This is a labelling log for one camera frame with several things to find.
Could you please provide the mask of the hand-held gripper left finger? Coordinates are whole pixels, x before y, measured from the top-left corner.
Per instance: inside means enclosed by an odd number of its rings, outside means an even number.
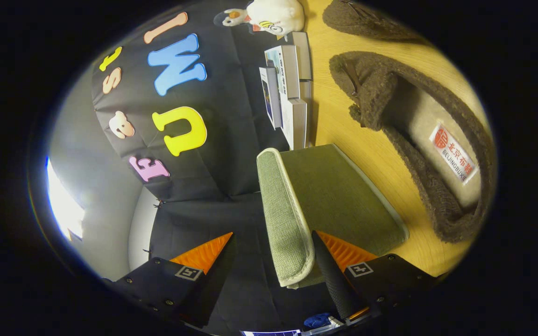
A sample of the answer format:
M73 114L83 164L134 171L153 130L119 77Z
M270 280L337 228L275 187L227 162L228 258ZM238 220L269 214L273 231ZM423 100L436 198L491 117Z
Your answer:
M160 318L206 327L235 258L227 232L172 259L150 258L118 280L103 283Z

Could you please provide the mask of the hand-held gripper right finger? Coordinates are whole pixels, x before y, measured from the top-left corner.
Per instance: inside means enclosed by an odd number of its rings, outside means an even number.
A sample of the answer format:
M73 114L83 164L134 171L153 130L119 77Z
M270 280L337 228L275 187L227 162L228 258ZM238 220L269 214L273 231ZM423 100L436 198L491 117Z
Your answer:
M431 290L438 278L397 254L378 257L326 232L311 234L315 260L346 322L374 319Z

